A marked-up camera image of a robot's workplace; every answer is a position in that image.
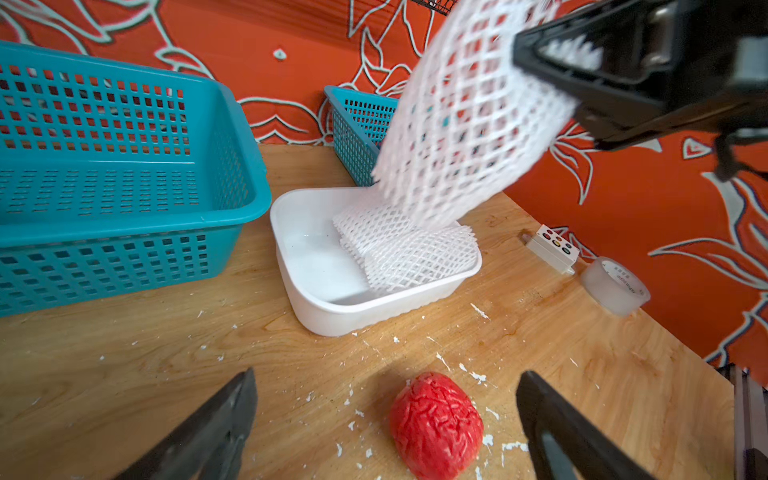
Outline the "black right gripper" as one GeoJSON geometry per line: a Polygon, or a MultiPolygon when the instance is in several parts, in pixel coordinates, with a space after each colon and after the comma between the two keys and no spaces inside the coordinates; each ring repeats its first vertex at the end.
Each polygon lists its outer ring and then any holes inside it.
{"type": "Polygon", "coordinates": [[[735,153],[767,141],[765,1],[599,1],[518,33],[512,62],[575,99],[600,149],[712,133],[717,179],[767,178],[735,153]]]}

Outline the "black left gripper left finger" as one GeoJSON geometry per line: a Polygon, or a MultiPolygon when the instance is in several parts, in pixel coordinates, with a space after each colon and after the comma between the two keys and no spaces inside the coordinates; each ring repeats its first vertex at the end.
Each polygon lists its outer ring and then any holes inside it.
{"type": "Polygon", "coordinates": [[[251,368],[235,375],[119,479],[236,479],[258,394],[251,368]]]}

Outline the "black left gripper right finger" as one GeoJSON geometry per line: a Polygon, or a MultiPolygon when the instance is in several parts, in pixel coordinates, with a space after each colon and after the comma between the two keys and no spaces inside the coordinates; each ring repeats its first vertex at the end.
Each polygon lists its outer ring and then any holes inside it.
{"type": "Polygon", "coordinates": [[[536,372],[521,375],[516,403],[538,479],[650,479],[536,372]]]}

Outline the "netted apple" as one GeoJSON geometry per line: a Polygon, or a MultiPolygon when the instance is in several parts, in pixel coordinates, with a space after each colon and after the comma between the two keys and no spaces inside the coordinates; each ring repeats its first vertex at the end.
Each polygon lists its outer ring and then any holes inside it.
{"type": "Polygon", "coordinates": [[[476,459],[484,423],[470,397],[448,376],[425,372],[395,398],[390,434],[418,479],[456,479],[476,459]]]}

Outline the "white foam net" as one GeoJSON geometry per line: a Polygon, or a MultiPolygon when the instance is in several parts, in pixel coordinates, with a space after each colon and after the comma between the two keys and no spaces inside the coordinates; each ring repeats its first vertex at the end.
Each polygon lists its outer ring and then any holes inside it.
{"type": "Polygon", "coordinates": [[[386,201],[438,229],[525,175],[577,102],[514,66],[518,33],[549,1],[460,1],[419,60],[372,171],[386,201]]]}
{"type": "Polygon", "coordinates": [[[332,218],[341,246],[376,292],[419,287],[469,270],[477,241],[468,226],[418,227],[396,208],[366,197],[332,218]]]}

